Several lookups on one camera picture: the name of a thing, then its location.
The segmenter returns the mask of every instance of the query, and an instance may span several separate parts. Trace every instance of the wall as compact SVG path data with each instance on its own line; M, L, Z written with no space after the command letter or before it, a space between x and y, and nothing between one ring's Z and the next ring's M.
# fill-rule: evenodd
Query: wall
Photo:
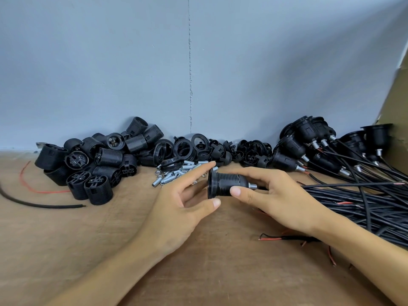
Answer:
M408 0L0 0L0 147L123 131L262 139L373 123Z

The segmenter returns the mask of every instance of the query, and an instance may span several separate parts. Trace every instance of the work surface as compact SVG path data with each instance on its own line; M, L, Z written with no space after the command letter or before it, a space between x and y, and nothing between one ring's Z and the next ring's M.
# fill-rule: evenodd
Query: work surface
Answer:
M42 204L77 204L70 193L37 194L19 182L30 154L0 153L0 182L10 195ZM123 246L160 191L153 168L124 178L102 206L48 210L0 197L0 305L41 305ZM312 182L306 175L294 179ZM67 190L33 162L24 179L42 191ZM222 197L176 252L151 269L120 305L392 305L327 245L258 241L284 228L270 217Z

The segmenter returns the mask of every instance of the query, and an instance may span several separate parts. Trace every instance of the forearm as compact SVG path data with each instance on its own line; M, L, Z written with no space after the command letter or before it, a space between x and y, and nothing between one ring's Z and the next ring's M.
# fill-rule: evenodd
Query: forearm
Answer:
M46 305L117 305L163 257L146 238L137 236Z
M313 236L346 256L395 304L408 305L408 251L334 212L314 228Z

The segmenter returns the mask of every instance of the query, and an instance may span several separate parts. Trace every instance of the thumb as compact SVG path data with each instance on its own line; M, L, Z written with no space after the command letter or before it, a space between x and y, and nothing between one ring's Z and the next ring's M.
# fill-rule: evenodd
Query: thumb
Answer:
M245 187L233 186L230 189L230 193L241 202L258 207L263 211L265 211L269 205L268 195L255 192Z
M196 206L188 208L188 210L194 214L197 222L199 222L201 219L215 211L220 204L220 199L204 200L198 203Z

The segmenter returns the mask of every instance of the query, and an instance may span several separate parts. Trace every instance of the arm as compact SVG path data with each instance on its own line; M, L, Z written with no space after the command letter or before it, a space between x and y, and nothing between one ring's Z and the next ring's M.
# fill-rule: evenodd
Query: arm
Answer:
M228 173L242 174L269 189L262 194L232 187L232 196L336 248L395 304L408 305L408 251L326 208L283 171L237 168Z
M191 186L214 165L201 165L164 185L136 236L46 305L117 305L150 268L178 249L199 221L220 205L219 199L206 200L207 181Z

